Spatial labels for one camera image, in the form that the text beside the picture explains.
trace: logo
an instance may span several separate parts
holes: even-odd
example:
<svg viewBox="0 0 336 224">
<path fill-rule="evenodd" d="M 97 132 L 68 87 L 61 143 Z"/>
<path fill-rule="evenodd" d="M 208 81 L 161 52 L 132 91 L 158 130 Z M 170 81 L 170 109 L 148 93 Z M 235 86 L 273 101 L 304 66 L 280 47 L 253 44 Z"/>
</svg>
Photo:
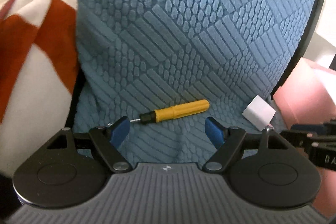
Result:
<svg viewBox="0 0 336 224">
<path fill-rule="evenodd" d="M 166 166 L 162 167 L 162 169 L 167 172 L 167 171 L 172 170 L 172 167 L 170 167 L 169 165 L 166 165 Z"/>
</svg>

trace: screwdriver handle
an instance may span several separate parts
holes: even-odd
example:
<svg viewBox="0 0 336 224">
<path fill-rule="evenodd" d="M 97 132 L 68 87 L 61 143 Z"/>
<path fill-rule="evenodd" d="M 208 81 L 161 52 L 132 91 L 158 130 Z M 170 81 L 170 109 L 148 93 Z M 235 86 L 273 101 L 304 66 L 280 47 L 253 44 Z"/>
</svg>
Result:
<svg viewBox="0 0 336 224">
<path fill-rule="evenodd" d="M 156 122 L 182 118 L 185 116 L 201 113 L 207 111 L 210 104 L 207 100 L 198 100 L 191 103 L 171 106 L 164 109 L 156 109 Z"/>
</svg>

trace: blue cushion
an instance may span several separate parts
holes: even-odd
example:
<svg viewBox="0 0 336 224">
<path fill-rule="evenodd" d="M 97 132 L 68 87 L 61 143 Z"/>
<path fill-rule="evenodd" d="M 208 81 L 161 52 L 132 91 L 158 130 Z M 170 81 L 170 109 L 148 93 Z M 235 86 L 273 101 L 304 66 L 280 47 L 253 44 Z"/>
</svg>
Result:
<svg viewBox="0 0 336 224">
<path fill-rule="evenodd" d="M 78 0 L 77 47 L 87 83 L 74 130 L 207 99 L 206 113 L 132 124 L 119 150 L 135 164 L 198 162 L 215 151 L 204 133 L 256 129 L 241 112 L 269 96 L 293 56 L 314 0 Z"/>
</svg>

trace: pink object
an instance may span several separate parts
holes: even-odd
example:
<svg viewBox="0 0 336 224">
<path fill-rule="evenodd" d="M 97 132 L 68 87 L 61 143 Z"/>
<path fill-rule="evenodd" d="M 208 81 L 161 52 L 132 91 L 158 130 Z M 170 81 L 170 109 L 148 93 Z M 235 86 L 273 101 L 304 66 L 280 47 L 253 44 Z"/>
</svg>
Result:
<svg viewBox="0 0 336 224">
<path fill-rule="evenodd" d="M 328 121 L 336 117 L 336 71 L 301 58 L 273 99 L 288 128 Z"/>
</svg>

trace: screw head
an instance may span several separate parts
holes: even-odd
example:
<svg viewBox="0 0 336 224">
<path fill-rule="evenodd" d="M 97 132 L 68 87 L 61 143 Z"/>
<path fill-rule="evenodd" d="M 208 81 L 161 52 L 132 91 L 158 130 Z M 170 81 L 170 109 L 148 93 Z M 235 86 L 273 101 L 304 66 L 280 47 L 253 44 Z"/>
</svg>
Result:
<svg viewBox="0 0 336 224">
<path fill-rule="evenodd" d="M 222 165 L 219 162 L 211 161 L 205 165 L 205 168 L 209 171 L 218 171 L 222 169 Z"/>
<path fill-rule="evenodd" d="M 129 168 L 129 164 L 124 161 L 116 162 L 113 165 L 113 169 L 117 171 L 126 171 Z"/>
</svg>

